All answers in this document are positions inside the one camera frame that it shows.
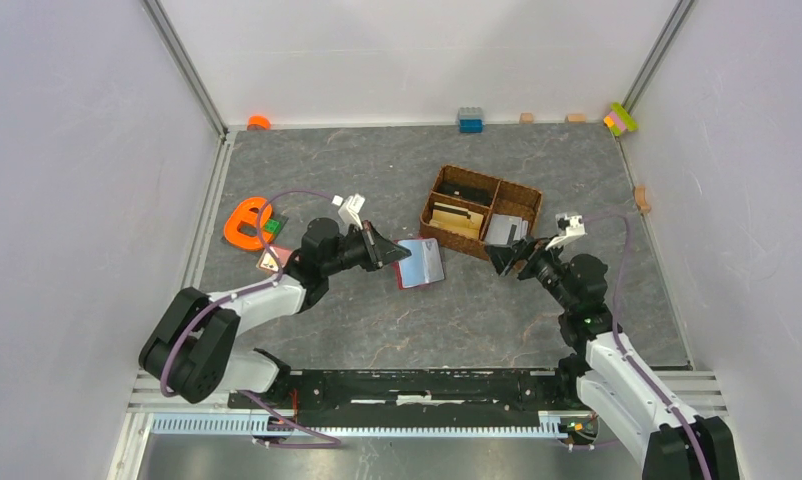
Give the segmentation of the red card holder wallet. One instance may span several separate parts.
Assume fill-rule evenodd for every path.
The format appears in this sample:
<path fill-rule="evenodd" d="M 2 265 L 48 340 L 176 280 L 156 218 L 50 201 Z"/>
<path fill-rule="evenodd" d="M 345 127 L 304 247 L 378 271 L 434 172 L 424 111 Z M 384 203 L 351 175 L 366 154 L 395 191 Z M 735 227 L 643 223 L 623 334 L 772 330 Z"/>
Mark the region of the red card holder wallet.
<path fill-rule="evenodd" d="M 446 278 L 440 245 L 435 238 L 404 239 L 397 244 L 411 253 L 395 264 L 400 289 L 418 288 Z"/>

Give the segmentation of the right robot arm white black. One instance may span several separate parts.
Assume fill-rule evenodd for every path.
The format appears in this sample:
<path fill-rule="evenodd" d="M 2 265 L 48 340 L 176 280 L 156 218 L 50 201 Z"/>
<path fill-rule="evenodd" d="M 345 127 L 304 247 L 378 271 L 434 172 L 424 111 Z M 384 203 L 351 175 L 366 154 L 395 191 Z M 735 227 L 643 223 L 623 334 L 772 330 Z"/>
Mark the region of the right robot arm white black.
<path fill-rule="evenodd" d="M 562 307 L 558 318 L 572 355 L 559 361 L 554 392 L 568 408 L 593 410 L 641 467 L 644 479 L 738 479 L 733 434 L 666 386 L 633 348 L 605 301 L 608 267 L 526 237 L 485 248 L 496 272 L 536 280 Z"/>

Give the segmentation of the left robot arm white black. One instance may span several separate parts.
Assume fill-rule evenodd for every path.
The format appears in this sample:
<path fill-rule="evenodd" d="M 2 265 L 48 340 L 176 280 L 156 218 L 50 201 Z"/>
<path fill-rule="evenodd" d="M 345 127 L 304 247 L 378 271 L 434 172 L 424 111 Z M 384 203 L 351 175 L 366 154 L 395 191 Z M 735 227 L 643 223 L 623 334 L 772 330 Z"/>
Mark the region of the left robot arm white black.
<path fill-rule="evenodd" d="M 181 289 L 143 345 L 139 367 L 160 382 L 162 395 L 190 404 L 219 388 L 247 389 L 267 407 L 291 394 L 285 365 L 268 353 L 236 355 L 235 341 L 271 320 L 303 313 L 329 290 L 329 279 L 359 267 L 381 270 L 411 257 L 364 220 L 342 233 L 336 221 L 317 218 L 277 276 L 225 292 Z"/>

